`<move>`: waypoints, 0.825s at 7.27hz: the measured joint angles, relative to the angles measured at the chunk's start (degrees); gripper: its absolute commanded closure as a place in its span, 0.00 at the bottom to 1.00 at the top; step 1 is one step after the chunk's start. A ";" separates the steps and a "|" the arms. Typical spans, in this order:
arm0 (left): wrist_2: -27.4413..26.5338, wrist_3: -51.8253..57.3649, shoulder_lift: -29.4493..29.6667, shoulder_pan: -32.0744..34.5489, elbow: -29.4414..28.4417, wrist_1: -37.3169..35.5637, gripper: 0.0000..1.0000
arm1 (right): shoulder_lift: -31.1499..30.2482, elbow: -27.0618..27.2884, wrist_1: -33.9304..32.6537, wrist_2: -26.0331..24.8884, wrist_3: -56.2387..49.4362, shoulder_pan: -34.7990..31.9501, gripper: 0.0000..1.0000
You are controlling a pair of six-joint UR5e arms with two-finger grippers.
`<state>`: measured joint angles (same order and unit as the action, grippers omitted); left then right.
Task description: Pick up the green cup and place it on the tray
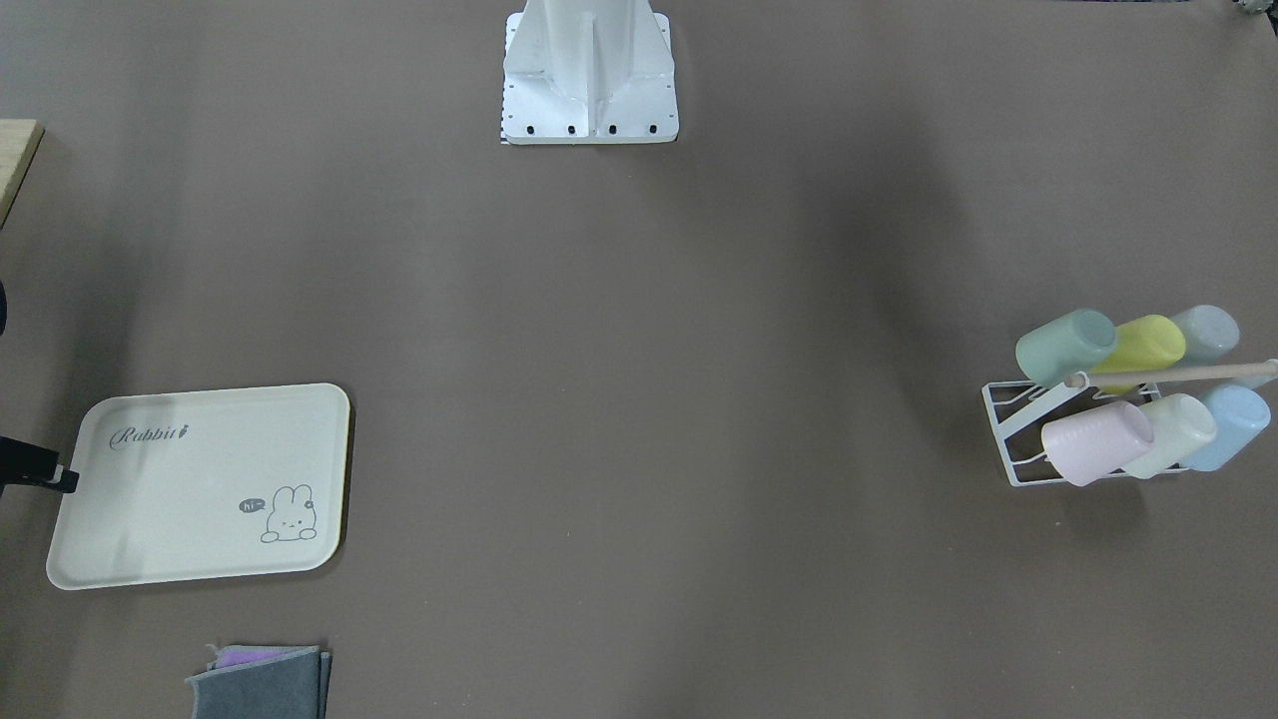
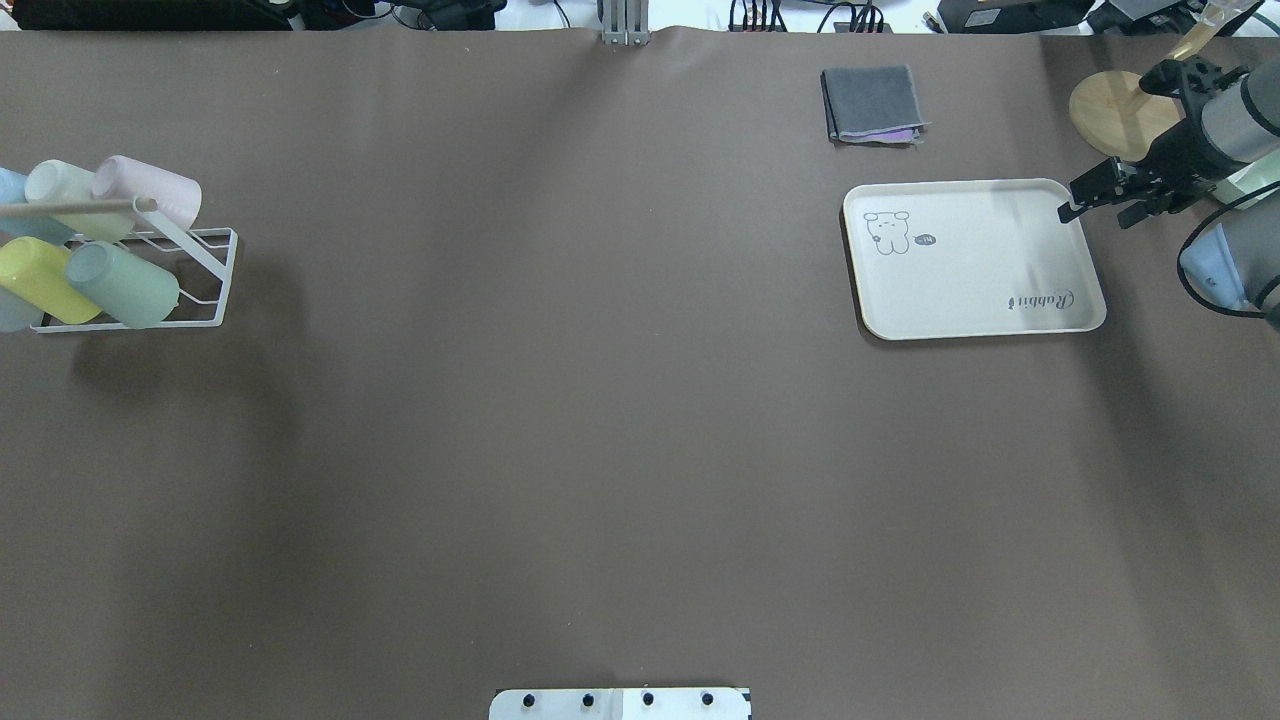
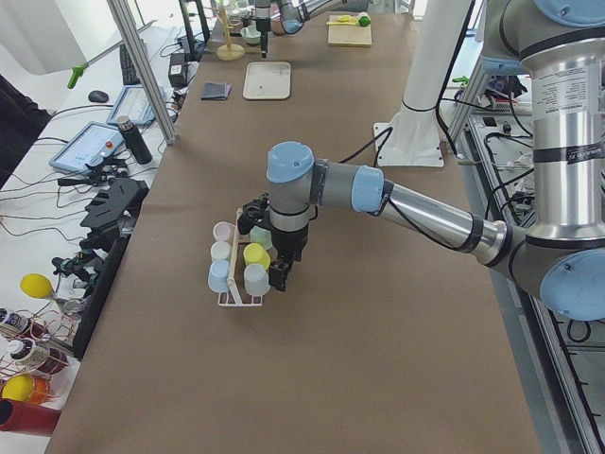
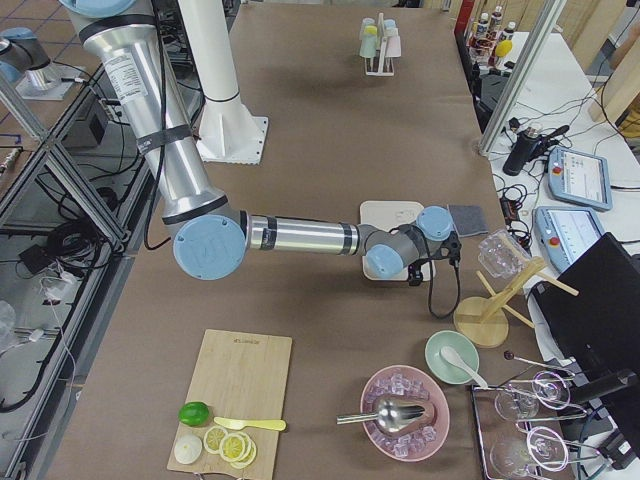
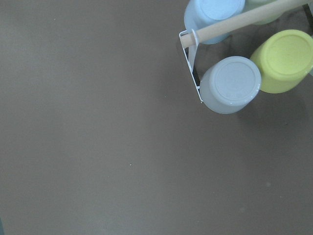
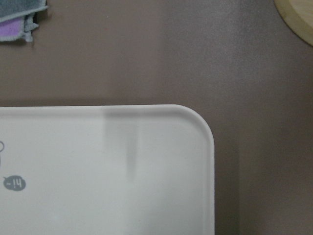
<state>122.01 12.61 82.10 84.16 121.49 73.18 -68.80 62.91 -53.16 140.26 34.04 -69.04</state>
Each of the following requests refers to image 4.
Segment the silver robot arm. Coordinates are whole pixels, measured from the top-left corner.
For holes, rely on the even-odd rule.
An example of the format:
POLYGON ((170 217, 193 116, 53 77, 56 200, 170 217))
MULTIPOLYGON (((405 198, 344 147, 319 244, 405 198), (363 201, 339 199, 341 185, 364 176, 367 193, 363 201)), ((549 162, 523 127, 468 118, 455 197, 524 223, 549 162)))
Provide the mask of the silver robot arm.
POLYGON ((182 270, 201 280, 234 272, 250 249, 360 255, 374 275, 415 275, 436 260, 457 265, 461 244, 450 213, 432 206, 390 231, 349 223, 252 215, 212 185, 209 161, 256 164, 268 121, 243 104, 224 9, 218 1, 179 5, 205 104, 193 127, 149 1, 69 1, 84 48, 97 56, 130 122, 137 148, 165 202, 163 223, 182 270))

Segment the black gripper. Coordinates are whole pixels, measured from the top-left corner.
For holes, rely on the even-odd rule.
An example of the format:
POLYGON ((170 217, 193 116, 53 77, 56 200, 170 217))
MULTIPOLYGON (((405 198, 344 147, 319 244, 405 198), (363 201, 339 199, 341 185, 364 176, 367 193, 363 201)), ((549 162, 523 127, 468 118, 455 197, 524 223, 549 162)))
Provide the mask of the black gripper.
POLYGON ((407 266, 408 283, 410 286, 420 286, 423 282, 424 275, 422 273, 422 266, 425 263, 425 259, 418 259, 407 266))

